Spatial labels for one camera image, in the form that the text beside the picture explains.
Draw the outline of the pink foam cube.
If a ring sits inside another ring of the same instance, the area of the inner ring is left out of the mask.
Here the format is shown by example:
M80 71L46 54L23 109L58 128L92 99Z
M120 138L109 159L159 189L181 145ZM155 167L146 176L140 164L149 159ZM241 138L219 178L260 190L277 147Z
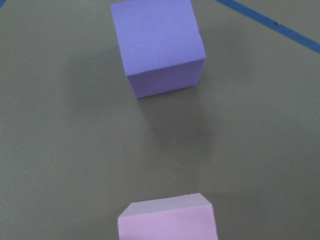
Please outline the pink foam cube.
M118 217L120 240L217 240L212 204L200 193L131 203Z

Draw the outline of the purple foam cube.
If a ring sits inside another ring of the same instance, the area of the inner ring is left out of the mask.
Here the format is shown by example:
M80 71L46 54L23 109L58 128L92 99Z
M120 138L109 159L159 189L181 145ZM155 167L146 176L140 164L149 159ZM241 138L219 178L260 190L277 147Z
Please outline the purple foam cube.
M110 9L136 98L197 85L207 56L191 1L127 0Z

